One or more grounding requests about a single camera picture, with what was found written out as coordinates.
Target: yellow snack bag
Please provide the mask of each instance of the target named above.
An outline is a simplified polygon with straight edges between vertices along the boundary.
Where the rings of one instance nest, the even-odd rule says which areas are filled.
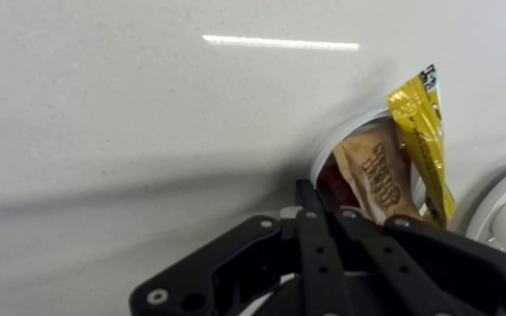
[[[445,144],[435,65],[393,92],[389,107],[428,186],[433,204],[429,211],[442,227],[447,227],[456,204],[445,179]]]

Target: white wall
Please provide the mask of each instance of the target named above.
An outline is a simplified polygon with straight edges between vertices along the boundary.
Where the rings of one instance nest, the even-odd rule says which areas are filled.
[[[154,273],[289,206],[328,132],[431,62],[463,201],[506,155],[505,2],[0,0],[0,315],[127,315]]]

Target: screw hole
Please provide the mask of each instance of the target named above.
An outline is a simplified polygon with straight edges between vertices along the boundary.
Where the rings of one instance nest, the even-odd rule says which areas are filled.
[[[405,218],[396,218],[394,225],[405,227],[405,229],[412,227],[412,223],[408,220],[405,220]]]
[[[184,299],[182,308],[184,308],[185,311],[199,311],[199,309],[205,308],[205,304],[206,304],[206,301],[205,301],[203,295],[199,295],[199,294],[191,294],[191,295],[187,295],[187,297]]]
[[[161,304],[164,304],[164,302],[168,302],[169,301],[169,294],[166,292],[166,290],[155,290],[155,292],[150,292],[150,295],[148,295],[148,304],[150,306],[161,306]]]
[[[345,211],[343,218],[359,218],[359,215],[356,211]]]
[[[261,222],[261,227],[263,227],[263,229],[271,229],[271,227],[273,227],[273,222]]]

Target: snack bag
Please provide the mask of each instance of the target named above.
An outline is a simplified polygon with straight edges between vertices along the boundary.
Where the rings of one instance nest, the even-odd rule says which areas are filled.
[[[435,65],[393,92],[389,107],[428,186],[429,213],[437,223],[447,227],[456,204],[445,179],[445,144]]]
[[[410,165],[400,151],[396,123],[368,123],[335,148],[343,179],[366,218],[384,225],[391,216],[421,218],[410,190]]]

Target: bolt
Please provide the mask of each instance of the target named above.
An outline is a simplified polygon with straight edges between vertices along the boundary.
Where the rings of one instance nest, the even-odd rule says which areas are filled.
[[[273,222],[261,222],[261,227],[263,227],[263,229],[271,229],[271,227],[273,227]]]
[[[359,218],[359,215],[354,211],[343,211],[343,218]]]
[[[161,306],[161,304],[168,302],[168,299],[169,299],[169,294],[164,288],[154,290],[148,294],[148,304],[150,306]]]
[[[407,229],[412,227],[412,223],[408,220],[405,220],[405,218],[396,218],[394,225],[396,227],[407,227]]]

